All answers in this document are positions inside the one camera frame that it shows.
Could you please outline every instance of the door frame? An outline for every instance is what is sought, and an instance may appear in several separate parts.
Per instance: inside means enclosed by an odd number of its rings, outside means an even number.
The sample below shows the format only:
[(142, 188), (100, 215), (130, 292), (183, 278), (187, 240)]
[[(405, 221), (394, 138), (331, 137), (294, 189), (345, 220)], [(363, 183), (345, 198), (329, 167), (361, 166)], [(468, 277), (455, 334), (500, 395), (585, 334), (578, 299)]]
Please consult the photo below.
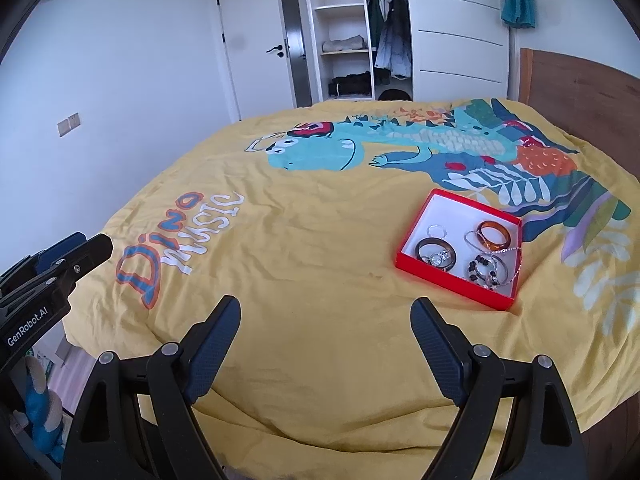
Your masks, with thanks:
[[(211, 21), (212, 21), (212, 33), (214, 40), (214, 50), (216, 58), (218, 60), (218, 71), (220, 72), (220, 79), (222, 80), (223, 92), (225, 94), (226, 109), (229, 113), (229, 119), (232, 123), (241, 121), (240, 107), (238, 105), (238, 98), (236, 96), (236, 89), (234, 87), (233, 73), (231, 72), (231, 65), (229, 63), (228, 51), (226, 50), (226, 43), (223, 41), (224, 27), (222, 23), (222, 8), (219, 4), (220, 0), (210, 0), (212, 3)], [(286, 43), (287, 31), (284, 24), (284, 17), (282, 16), (282, 0), (278, 0), (280, 6), (280, 16), (282, 22), (282, 37)], [(293, 86), (293, 74), (291, 71), (291, 60), (289, 57), (289, 46), (287, 44), (284, 53), (287, 57), (287, 65), (289, 67), (289, 81), (291, 84), (291, 95), (293, 97), (294, 108), (298, 106), (296, 101), (296, 92)]]

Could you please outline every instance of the dinosaur hand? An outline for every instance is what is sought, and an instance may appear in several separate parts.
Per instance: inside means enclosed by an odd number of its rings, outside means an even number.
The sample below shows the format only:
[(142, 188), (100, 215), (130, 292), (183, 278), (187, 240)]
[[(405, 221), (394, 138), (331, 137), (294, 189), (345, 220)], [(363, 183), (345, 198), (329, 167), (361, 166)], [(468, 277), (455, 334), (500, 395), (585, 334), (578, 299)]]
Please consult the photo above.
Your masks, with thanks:
[(381, 168), (385, 164), (388, 164), (389, 161), (386, 159), (386, 155), (376, 155), (373, 157), (373, 160), (369, 163), (370, 166), (377, 166)]

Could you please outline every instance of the teal cartoon dinosaur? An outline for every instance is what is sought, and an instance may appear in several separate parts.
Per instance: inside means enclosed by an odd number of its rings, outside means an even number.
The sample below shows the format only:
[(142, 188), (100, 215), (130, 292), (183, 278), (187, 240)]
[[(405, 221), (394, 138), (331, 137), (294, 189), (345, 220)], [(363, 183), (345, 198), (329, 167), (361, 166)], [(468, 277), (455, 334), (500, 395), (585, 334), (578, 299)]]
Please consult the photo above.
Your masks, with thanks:
[[(402, 163), (417, 164), (440, 153), (468, 153), (489, 156), (495, 160), (516, 158), (518, 142), (500, 133), (502, 123), (485, 126), (467, 115), (463, 108), (448, 114), (445, 124), (412, 123), (401, 126), (396, 119), (356, 116), (340, 123), (300, 124), (288, 132), (280, 132), (254, 140), (245, 150), (265, 152), (269, 164), (284, 170), (341, 171), (360, 164), (364, 158), (363, 142), (415, 146), (417, 153)], [(389, 160), (377, 155), (372, 166), (385, 166)]]

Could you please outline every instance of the dinosaur mouth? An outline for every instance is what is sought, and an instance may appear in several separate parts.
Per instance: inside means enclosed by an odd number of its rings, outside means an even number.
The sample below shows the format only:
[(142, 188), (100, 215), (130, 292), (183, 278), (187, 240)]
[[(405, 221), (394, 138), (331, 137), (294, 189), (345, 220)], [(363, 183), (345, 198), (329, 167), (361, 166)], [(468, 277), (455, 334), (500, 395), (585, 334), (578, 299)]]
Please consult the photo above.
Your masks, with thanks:
[(345, 150), (351, 150), (351, 156), (349, 158), (349, 160), (347, 161), (347, 163), (340, 168), (340, 171), (344, 170), (345, 168), (347, 168), (348, 165), (351, 164), (351, 161), (353, 160), (353, 157), (356, 154), (356, 143), (353, 142), (351, 139), (343, 139), (342, 140), (342, 147)]

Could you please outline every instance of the red box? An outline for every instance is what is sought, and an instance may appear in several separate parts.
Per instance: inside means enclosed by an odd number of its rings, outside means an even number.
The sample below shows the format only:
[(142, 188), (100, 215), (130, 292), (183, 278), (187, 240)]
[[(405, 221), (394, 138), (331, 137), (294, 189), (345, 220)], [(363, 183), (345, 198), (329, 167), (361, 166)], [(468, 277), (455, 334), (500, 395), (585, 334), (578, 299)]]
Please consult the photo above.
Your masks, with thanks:
[[(467, 278), (468, 263), (480, 251), (474, 250), (465, 242), (463, 232), (475, 231), (478, 224), (484, 220), (498, 221), (510, 231), (511, 247), (514, 246), (514, 240), (517, 247), (522, 247), (520, 218), (465, 196), (443, 189), (433, 189), (396, 251), (396, 267), (495, 310), (507, 310), (515, 301), (518, 276), (510, 284), (499, 286), (496, 290), (488, 290)], [(439, 224), (447, 230), (444, 240), (456, 251), (457, 261), (449, 272), (430, 266), (414, 257), (415, 245), (428, 236), (426, 229), (432, 224)], [(471, 236), (468, 238), (480, 245)], [(505, 261), (510, 272), (509, 276), (513, 276), (515, 269), (520, 267), (522, 251), (511, 250), (498, 256)]]

